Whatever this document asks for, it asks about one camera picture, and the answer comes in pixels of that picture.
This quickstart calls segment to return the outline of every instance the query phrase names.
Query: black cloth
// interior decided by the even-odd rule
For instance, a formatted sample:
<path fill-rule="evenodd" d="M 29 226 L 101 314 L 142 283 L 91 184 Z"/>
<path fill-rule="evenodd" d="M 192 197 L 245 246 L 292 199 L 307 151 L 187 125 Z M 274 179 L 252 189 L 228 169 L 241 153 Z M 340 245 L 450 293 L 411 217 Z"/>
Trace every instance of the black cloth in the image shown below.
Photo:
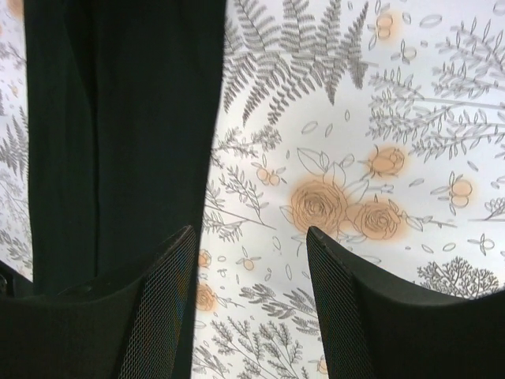
<path fill-rule="evenodd" d="M 200 235 L 225 7 L 25 1 L 36 294 L 116 268 L 187 224 Z M 194 296 L 181 334 L 193 319 Z M 174 377 L 189 377 L 192 342 L 181 341 L 188 364 Z"/>

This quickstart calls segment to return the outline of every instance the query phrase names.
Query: floral pattern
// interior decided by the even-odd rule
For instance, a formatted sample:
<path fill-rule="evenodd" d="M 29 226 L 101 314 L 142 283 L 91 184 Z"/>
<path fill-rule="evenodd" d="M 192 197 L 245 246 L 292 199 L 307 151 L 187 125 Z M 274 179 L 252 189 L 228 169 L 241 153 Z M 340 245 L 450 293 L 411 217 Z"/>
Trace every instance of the floral pattern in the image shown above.
<path fill-rule="evenodd" d="M 22 0 L 0 0 L 0 260 L 32 279 Z"/>
<path fill-rule="evenodd" d="M 414 3 L 228 1 L 193 377 L 327 377 L 312 225 L 422 287 L 504 289 L 505 1 Z"/>

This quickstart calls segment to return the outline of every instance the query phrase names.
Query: floral print fabric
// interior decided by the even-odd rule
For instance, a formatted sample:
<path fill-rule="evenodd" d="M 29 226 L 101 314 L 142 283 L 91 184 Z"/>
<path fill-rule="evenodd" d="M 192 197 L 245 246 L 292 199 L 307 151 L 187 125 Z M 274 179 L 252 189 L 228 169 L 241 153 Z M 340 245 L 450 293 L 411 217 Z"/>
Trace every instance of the floral print fabric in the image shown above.
<path fill-rule="evenodd" d="M 505 1 L 229 0 L 193 377 L 326 377 L 305 235 L 505 284 Z"/>
<path fill-rule="evenodd" d="M 0 0 L 0 261 L 32 279 L 22 0 Z"/>

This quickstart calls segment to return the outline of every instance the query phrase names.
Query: botanical print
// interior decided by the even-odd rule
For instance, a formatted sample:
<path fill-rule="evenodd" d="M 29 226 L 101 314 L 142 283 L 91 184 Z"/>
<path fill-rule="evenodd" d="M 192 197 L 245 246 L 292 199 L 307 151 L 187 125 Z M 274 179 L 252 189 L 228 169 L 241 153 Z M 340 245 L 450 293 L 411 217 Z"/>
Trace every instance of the botanical print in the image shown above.
<path fill-rule="evenodd" d="M 0 8 L 0 260 L 31 280 L 24 5 Z"/>
<path fill-rule="evenodd" d="M 410 282 L 505 288 L 505 2 L 232 0 L 193 377 L 319 379 L 305 238 Z"/>

